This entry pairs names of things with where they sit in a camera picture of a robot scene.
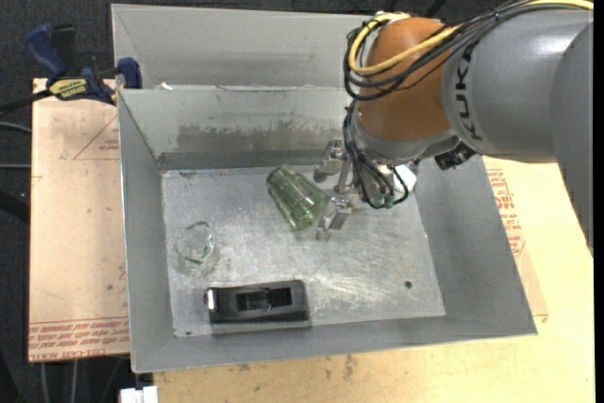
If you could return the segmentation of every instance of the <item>cardboard sheet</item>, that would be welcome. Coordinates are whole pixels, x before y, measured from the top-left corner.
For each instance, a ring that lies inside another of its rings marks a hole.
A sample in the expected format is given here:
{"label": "cardboard sheet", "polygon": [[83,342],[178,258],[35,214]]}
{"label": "cardboard sheet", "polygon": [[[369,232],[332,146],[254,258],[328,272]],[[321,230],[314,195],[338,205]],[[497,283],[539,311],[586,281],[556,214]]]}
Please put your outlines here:
{"label": "cardboard sheet", "polygon": [[129,351],[115,107],[33,105],[29,361]]}

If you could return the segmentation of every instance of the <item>scratched metal surface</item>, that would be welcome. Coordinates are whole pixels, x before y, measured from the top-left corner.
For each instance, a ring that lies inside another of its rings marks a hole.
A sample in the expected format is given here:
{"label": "scratched metal surface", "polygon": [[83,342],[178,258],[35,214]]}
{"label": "scratched metal surface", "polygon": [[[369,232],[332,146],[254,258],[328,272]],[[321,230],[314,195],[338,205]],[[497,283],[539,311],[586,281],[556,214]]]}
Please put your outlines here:
{"label": "scratched metal surface", "polygon": [[[297,168],[311,178],[311,166]],[[210,285],[292,278],[304,280],[316,326],[445,314],[413,196],[393,210],[362,208],[328,242],[320,242],[315,240],[316,227],[289,229],[266,191],[271,170],[163,174],[167,242],[182,228],[204,221],[220,251],[215,269],[205,277],[169,269],[176,335],[211,333],[203,304],[204,289]],[[335,182],[334,176],[320,187]]]}

